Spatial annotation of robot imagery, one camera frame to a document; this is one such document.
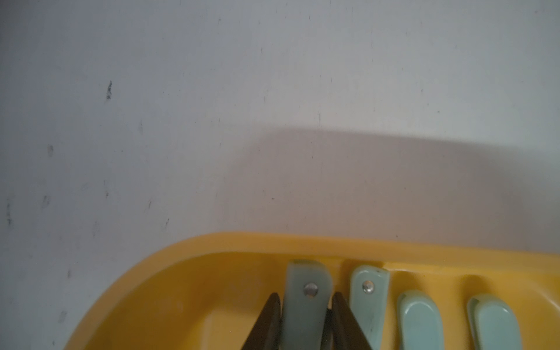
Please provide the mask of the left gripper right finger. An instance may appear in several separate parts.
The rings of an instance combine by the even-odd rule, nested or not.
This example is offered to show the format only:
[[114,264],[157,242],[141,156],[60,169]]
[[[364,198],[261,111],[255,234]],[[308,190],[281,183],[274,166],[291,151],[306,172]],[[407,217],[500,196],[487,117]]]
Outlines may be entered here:
[[343,350],[371,350],[360,325],[340,292],[332,297],[333,348]]

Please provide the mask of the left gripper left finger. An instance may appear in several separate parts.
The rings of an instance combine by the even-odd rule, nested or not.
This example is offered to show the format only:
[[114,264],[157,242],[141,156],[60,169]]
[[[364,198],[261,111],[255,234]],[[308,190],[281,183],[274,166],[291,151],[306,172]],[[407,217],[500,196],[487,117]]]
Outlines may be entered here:
[[242,350],[278,350],[281,333],[281,300],[271,293]]

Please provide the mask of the mint knife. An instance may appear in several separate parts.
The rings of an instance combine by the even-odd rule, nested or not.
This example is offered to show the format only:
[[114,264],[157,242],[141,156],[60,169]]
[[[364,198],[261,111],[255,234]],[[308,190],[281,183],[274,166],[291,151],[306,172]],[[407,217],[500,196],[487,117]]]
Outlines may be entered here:
[[372,265],[361,265],[351,274],[349,307],[372,349],[382,345],[389,282],[390,272]]
[[507,303],[491,294],[478,294],[467,304],[468,321],[476,350],[522,350],[516,315]]
[[288,264],[281,310],[281,349],[331,348],[332,282],[321,263],[294,260]]
[[420,290],[398,298],[400,349],[445,349],[443,322],[436,303]]

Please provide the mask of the yellow storage box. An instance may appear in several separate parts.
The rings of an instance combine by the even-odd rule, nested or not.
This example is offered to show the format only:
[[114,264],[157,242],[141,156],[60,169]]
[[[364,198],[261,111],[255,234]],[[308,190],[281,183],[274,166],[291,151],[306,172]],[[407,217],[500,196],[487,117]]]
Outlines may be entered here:
[[123,274],[68,349],[558,349],[559,257],[264,233]]

